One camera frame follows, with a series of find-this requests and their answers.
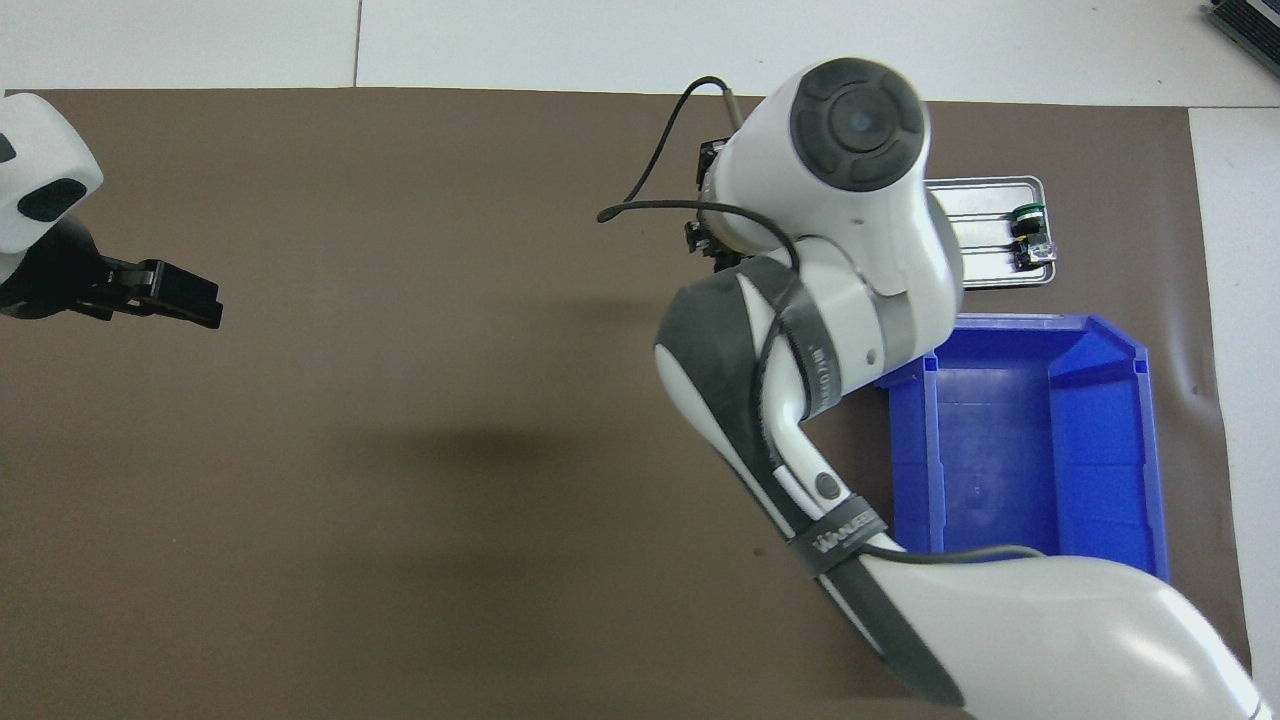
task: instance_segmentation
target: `blue plastic container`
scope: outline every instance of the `blue plastic container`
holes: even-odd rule
[[[1105,557],[1169,579],[1147,348],[1094,315],[960,315],[884,378],[895,536]]]

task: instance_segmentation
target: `empty blue box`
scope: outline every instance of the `empty blue box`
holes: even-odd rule
[[[1096,315],[960,315],[888,391],[895,536],[1018,543],[1169,579],[1147,348]]]

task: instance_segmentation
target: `cable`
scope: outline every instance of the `cable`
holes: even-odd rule
[[[800,273],[800,254],[796,251],[796,243],[791,240],[791,236],[788,236],[785,229],[771,220],[767,215],[762,215],[754,210],[748,210],[746,208],[740,208],[737,205],[708,202],[705,200],[631,200],[617,205],[609,205],[604,210],[600,210],[595,215],[595,222],[607,223],[627,210],[649,209],[710,210],[712,213],[727,213],[730,215],[746,218],[748,220],[751,220],[753,223],[756,223],[769,231],[769,233],[778,240],[778,243],[786,249],[787,258],[791,260],[791,270],[796,274]]]
[[[644,183],[649,179],[649,173],[652,173],[654,165],[658,164],[658,158],[662,156],[662,151],[667,146],[667,137],[671,136],[671,128],[676,127],[676,118],[680,117],[680,110],[685,106],[685,102],[694,94],[694,91],[704,85],[714,85],[719,87],[721,91],[724,94],[724,105],[726,108],[728,108],[728,119],[730,123],[732,123],[733,126],[733,132],[737,132],[737,128],[742,127],[742,111],[737,106],[737,97],[733,96],[733,91],[730,90],[728,85],[726,85],[724,81],[722,81],[716,76],[705,76],[689,83],[689,87],[685,88],[685,92],[680,95],[680,100],[676,100],[676,106],[671,109],[671,117],[667,118],[667,127],[662,131],[662,137],[658,138],[658,146],[653,149],[653,155],[649,158],[649,164],[645,165],[644,172],[640,173],[640,179],[636,181],[636,184],[635,187],[631,188],[631,192],[628,192],[627,196],[622,199],[623,202],[630,202],[636,199],[636,195],[640,195],[640,188],[644,187]]]
[[[1021,544],[993,544],[959,552],[906,552],[904,550],[884,550],[874,544],[864,544],[859,552],[908,565],[948,565],[954,562],[984,562],[997,557],[1044,557],[1034,547]]]

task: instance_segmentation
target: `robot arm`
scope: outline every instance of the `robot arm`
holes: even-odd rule
[[[163,260],[99,254],[68,213],[101,184],[92,152],[52,105],[28,94],[0,99],[0,313],[159,314],[216,328],[216,284]]]
[[[986,720],[1270,719],[1208,623],[1123,565],[914,565],[800,421],[950,334],[959,247],[925,192],[929,119],[892,70],[841,59],[768,96],[705,173],[704,211],[748,259],[682,288],[655,343],[686,419],[916,694]]]

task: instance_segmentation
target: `white panel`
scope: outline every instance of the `white panel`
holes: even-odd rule
[[[365,0],[358,85],[763,95],[810,61],[893,65],[929,100],[1280,105],[1197,0]]]
[[[1280,698],[1280,110],[1190,111],[1219,401],[1258,687]]]
[[[0,86],[349,86],[360,0],[4,0]]]

